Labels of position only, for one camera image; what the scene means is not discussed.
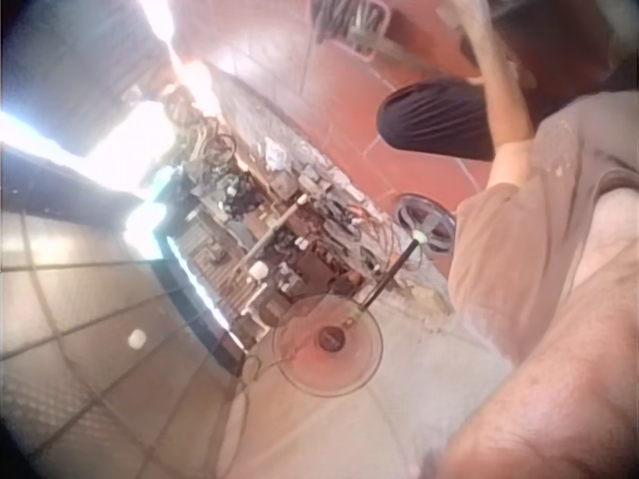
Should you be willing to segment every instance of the pink basket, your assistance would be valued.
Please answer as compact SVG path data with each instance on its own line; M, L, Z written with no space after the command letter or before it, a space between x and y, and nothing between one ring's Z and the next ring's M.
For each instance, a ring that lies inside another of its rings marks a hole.
M367 3L370 3L372 5L379 7L383 11L383 18L381 20L381 23L379 24L379 27L377 28L377 34L380 37L383 37L386 34L386 31L388 30L388 25L390 24L390 16L392 15L392 10L390 10L390 8L381 0L365 0L365 1ZM309 24L311 25L311 28L314 29L315 25L313 22L312 3L313 3L313 0L307 1L307 19L309 21ZM376 52L374 50L372 50L368 54L359 53L351 45L349 45L345 39L342 40L340 38L330 38L330 39L327 39L327 41L337 45L339 48L346 50L347 52L351 53L352 55L355 55L356 57L364 60L365 62L372 62L372 59L375 58Z

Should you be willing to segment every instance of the tiled wall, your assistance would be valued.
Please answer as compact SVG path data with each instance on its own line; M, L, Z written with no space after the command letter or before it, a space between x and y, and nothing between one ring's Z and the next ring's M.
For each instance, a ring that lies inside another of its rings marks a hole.
M2 251L2 415L44 477L211 477L236 380L151 267L109 265L137 259L118 234L7 212Z
M451 75L472 74L457 34L437 16L439 0L387 0L388 36ZM454 211L486 181L487 165L403 153L379 138L375 116L393 91L421 74L377 58L367 64L315 45L305 0L173 2L181 48L237 76L276 109L381 208L398 193L431 197Z

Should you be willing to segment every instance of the man's arm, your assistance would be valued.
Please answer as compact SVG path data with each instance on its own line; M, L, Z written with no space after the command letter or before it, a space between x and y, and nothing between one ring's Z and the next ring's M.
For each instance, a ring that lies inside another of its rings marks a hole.
M528 179L534 129L516 76L490 22L486 0L453 0L483 78L495 160L488 186Z

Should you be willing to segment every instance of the person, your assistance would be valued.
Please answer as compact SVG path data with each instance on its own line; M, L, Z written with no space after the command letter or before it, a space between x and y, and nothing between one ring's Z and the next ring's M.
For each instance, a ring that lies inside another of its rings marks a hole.
M467 36L462 36L460 51L477 66ZM510 52L506 53L509 66L524 89L523 100L533 128L573 100L536 90L534 77ZM636 56L627 57L603 82L600 91L636 87L636 68ZM376 122L379 135L398 150L480 161L494 158L481 77L441 77L401 88L382 102Z
M457 210L449 292L513 370L435 477L637 477L639 94L578 99L535 134L486 0L453 3L495 157L486 190Z

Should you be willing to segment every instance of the white spot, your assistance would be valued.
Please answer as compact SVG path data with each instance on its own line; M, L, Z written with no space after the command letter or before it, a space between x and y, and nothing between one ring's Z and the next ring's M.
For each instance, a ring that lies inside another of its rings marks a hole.
M129 336L129 346L133 349L142 349L147 342L147 334L142 329L134 330Z

